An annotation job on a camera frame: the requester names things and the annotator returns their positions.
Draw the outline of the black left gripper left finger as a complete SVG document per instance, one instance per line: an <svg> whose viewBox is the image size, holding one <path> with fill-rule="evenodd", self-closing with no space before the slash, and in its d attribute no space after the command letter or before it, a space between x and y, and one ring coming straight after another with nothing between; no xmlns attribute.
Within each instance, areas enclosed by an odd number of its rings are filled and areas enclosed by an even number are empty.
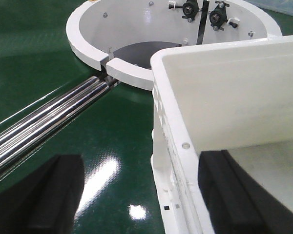
<svg viewBox="0 0 293 234"><path fill-rule="evenodd" d="M55 155L0 193L0 234L69 234L84 190L81 155Z"/></svg>

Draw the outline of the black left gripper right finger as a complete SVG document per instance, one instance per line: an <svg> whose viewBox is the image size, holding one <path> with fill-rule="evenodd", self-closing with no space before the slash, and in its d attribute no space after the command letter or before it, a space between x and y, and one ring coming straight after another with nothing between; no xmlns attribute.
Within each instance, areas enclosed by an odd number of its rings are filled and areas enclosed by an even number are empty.
<svg viewBox="0 0 293 234"><path fill-rule="evenodd" d="M198 186L217 234L293 234L293 212L259 185L228 150L202 151Z"/></svg>

